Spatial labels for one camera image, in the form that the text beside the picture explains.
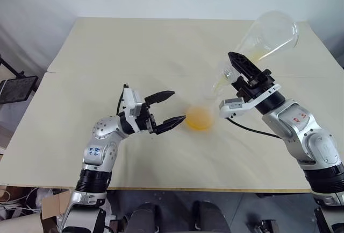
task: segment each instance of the table surface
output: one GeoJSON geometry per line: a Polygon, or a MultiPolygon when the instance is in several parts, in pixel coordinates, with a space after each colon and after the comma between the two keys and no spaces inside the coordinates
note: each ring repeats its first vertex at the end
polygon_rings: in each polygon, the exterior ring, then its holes
{"type": "MultiPolygon", "coordinates": [[[[123,83],[142,96],[176,91],[152,106],[158,122],[184,114],[209,71],[225,60],[250,24],[78,19],[0,162],[0,184],[74,187],[91,128],[99,118],[116,112],[123,83]]],[[[296,48],[257,65],[269,68],[281,92],[308,108],[336,136],[344,157],[344,73],[306,23],[299,23],[299,30],[296,48]]],[[[224,98],[234,96],[227,87],[224,98]]],[[[270,131],[256,110],[236,120],[270,131]]],[[[247,132],[224,119],[206,132],[182,123],[158,136],[147,132],[130,136],[120,145],[110,188],[309,191],[281,140],[247,132]]]]}

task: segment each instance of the white wall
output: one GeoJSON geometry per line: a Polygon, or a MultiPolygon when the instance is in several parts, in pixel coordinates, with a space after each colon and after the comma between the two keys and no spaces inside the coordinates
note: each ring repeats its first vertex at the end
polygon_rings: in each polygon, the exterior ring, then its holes
{"type": "Polygon", "coordinates": [[[308,20],[335,56],[343,53],[344,0],[0,0],[0,7],[0,53],[40,74],[77,16],[255,19],[278,9],[308,20]]]}

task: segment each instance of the gray floor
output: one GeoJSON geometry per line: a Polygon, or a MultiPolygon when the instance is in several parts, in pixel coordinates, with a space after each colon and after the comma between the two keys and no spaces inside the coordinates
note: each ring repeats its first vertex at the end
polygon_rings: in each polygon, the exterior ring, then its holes
{"type": "Polygon", "coordinates": [[[108,195],[113,213],[122,217],[145,202],[159,205],[162,232],[189,230],[194,201],[210,201],[225,215],[232,233],[250,233],[247,225],[264,219],[277,220],[281,233],[318,232],[310,194],[259,198],[253,193],[119,190],[108,195]]]}

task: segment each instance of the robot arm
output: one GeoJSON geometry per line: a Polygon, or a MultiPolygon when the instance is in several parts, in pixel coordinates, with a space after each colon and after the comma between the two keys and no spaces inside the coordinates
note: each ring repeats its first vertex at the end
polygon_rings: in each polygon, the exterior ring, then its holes
{"type": "Polygon", "coordinates": [[[100,206],[105,203],[120,142],[136,132],[148,130],[158,135],[179,125],[185,116],[156,125],[149,112],[151,104],[162,102],[173,94],[174,91],[162,91],[143,101],[137,91],[124,85],[123,99],[120,100],[124,103],[124,111],[99,120],[93,127],[92,137],[84,150],[80,178],[71,193],[60,232],[104,231],[106,214],[100,206]]]}
{"type": "Polygon", "coordinates": [[[240,76],[232,83],[238,91],[238,98],[222,101],[221,117],[242,115],[255,107],[263,115],[263,121],[284,141],[289,153],[304,171],[313,197],[321,205],[316,210],[318,223],[322,220],[323,224],[329,226],[327,231],[322,232],[335,232],[336,227],[343,227],[344,166],[334,137],[317,124],[308,110],[294,100],[285,100],[278,92],[280,86],[274,84],[270,76],[271,71],[260,71],[239,53],[229,52],[228,56],[232,66],[248,81],[240,76]],[[341,217],[341,221],[331,222],[330,226],[325,213],[331,213],[332,218],[341,217]]]}

